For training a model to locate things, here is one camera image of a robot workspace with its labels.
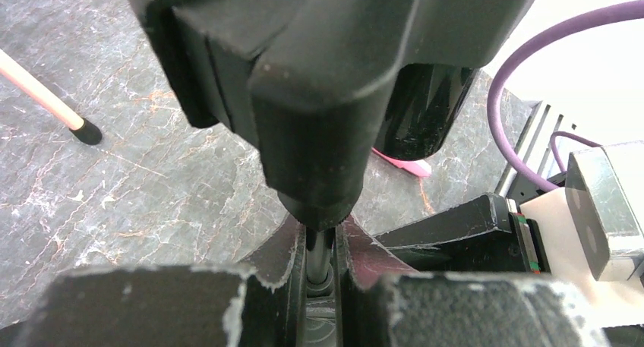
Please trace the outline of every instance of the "pink marker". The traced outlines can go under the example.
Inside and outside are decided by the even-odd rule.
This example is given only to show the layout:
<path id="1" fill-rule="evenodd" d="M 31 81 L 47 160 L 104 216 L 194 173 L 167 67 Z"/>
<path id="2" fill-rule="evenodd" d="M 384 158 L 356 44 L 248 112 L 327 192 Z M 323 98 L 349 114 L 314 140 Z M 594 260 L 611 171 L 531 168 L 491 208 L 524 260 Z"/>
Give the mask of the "pink marker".
<path id="1" fill-rule="evenodd" d="M 429 175 L 431 175 L 431 166 L 429 166 L 429 164 L 426 163 L 423 159 L 420 159 L 418 161 L 401 161 L 399 159 L 392 159 L 391 157 L 387 157 L 378 152 L 378 150 L 376 150 L 375 148 L 373 148 L 372 150 L 378 156 L 382 157 L 395 167 L 403 169 L 407 172 L 411 172 L 413 175 L 416 175 L 419 178 L 427 178 L 429 177 Z"/>

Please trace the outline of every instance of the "glossy black cylinder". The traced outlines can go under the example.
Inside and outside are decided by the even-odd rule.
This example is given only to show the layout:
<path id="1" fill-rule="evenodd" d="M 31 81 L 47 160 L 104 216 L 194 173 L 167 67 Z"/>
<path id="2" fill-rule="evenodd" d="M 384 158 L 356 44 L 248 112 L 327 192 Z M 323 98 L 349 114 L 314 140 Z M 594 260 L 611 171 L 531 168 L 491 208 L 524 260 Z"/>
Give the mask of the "glossy black cylinder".
<path id="1" fill-rule="evenodd" d="M 413 64 L 398 73 L 375 148 L 405 161 L 436 153 L 450 132 L 478 70 Z"/>

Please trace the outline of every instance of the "gray marble surface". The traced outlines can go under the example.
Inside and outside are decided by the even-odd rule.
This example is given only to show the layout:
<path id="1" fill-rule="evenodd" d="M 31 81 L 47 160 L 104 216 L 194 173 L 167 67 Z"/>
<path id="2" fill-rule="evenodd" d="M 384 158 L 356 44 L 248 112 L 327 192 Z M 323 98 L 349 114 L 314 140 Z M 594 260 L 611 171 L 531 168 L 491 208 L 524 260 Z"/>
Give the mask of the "gray marble surface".
<path id="1" fill-rule="evenodd" d="M 0 326 L 24 319 L 60 272 L 84 264 L 238 260 L 285 211 L 258 155 L 189 128 L 126 0 L 0 0 L 0 48 L 99 125 L 89 147 L 0 79 Z M 480 76 L 419 180 L 373 156 L 356 218 L 382 232 L 493 191 L 504 169 Z M 506 93 L 515 140 L 529 108 Z"/>

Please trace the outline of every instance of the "wooden stick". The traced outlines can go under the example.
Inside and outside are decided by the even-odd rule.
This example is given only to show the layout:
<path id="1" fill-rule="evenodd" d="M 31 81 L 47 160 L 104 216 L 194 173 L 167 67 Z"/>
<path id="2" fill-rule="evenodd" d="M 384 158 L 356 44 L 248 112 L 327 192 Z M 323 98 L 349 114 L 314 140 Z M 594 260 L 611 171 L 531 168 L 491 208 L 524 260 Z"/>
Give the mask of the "wooden stick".
<path id="1" fill-rule="evenodd" d="M 29 94 L 43 108 L 60 119 L 72 131 L 83 127 L 84 120 L 70 107 L 63 103 L 54 93 L 49 91 L 27 70 L 22 68 L 14 59 L 0 49 L 0 73 L 9 79 L 25 93 Z"/>

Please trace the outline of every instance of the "black rubber tip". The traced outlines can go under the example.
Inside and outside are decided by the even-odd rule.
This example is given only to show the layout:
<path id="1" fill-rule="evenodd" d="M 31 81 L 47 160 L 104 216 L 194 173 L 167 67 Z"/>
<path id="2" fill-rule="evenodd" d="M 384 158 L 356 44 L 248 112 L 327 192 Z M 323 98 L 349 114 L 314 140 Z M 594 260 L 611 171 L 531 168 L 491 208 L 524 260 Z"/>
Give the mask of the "black rubber tip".
<path id="1" fill-rule="evenodd" d="M 103 139 L 103 134 L 100 129 L 94 125 L 91 121 L 83 118 L 85 121 L 83 127 L 78 128 L 77 130 L 69 130 L 78 140 L 84 144 L 95 145 L 99 144 Z"/>

